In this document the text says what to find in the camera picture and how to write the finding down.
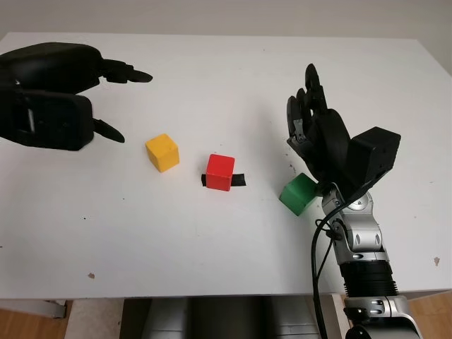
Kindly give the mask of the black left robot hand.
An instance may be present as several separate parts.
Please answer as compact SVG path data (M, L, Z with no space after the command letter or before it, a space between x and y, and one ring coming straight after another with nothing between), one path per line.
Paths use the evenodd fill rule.
M118 143L124 136L93 116L81 93L100 84L149 83L153 77L105 59L86 44L44 42L1 55L1 137L27 147L77 151L96 133Z

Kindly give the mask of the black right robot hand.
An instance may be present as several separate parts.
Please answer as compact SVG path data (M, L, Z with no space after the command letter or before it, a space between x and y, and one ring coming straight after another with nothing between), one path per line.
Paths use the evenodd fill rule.
M305 71L305 87L287 101L287 143L322 185L334 184L341 194L350 192L345 175L350 135L334 109L328 107L316 67Z

